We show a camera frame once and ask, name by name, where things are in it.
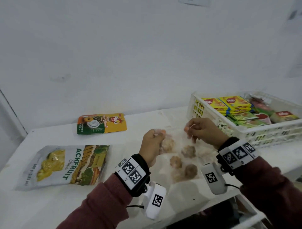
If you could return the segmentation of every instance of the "black cable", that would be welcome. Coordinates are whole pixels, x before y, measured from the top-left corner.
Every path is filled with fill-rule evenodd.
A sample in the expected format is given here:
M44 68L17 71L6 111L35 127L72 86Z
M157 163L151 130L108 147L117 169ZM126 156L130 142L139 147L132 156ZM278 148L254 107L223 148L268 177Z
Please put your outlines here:
M127 206L127 208L131 208L131 207L144 208L145 206L142 206L142 205L129 205L129 206Z
M225 186L231 186L231 187L234 187L234 188L240 189L240 188L238 188L238 187L237 187L237 186L235 186L235 185L229 185L229 184L225 184Z

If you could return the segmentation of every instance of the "hand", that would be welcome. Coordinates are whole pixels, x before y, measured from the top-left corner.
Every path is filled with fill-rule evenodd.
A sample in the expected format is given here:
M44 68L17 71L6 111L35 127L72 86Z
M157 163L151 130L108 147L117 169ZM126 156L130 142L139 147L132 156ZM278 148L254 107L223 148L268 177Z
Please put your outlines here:
M184 131L188 139L193 137L194 143L197 139L201 139L215 149L219 149L229 139L209 118L192 118L186 124Z
M159 147L166 137L166 131L161 129L151 129L145 133L139 155L147 162L148 167L152 167L159 154Z

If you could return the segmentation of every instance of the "tabletop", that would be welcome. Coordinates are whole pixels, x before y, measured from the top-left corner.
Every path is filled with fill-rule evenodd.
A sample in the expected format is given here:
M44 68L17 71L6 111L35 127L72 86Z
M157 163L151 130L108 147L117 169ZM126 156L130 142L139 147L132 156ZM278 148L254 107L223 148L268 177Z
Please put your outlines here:
M108 155L101 180L105 180L126 154L137 153L143 135L152 128L183 127L186 119L187 107L171 108L141 114L126 115L127 131L78 135L77 125L68 124L34 129L17 148L0 172L0 228L41 228L53 229L68 214L80 206L86 195L94 186L61 185L50 186L27 192L16 191L19 176L36 154L46 145L101 145L112 144L116 149ZM122 145L133 143L131 150L122 150ZM277 166L283 173L289 172L302 164L300 153L302 143L294 142L269 148L262 148L261 154L272 166ZM163 182L164 176L160 170L161 159L157 160L150 169L151 180ZM233 176L225 174L227 183L240 186L240 182ZM160 228L176 222L200 210L204 210L221 201L239 194L237 189L229 188L222 195L214 195L206 181L196 179L181 182L168 187L168 194L157 220L153 221L143 216L139 208L129 209L129 219L121 222L118 228ZM131 204L140 204L141 197L133 198Z

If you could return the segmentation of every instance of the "maroon sleeve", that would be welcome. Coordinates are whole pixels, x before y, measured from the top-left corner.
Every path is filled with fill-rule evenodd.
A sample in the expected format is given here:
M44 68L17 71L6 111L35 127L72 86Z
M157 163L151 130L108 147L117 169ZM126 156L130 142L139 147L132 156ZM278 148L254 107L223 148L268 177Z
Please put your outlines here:
M129 217L126 206L131 200L124 185L112 174L107 181L99 183L57 229L116 228Z
M272 168L258 157L234 171L243 184L242 194L266 214L275 228L302 228L302 192L279 168Z

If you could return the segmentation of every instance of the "stack of yellow packages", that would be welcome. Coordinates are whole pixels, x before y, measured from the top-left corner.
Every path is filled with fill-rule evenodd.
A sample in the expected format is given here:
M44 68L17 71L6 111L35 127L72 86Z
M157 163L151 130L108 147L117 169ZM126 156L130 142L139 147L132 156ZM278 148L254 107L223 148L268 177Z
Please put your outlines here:
M217 110L222 115L238 114L251 110L251 104L241 96L229 96L221 98L202 98L211 107Z

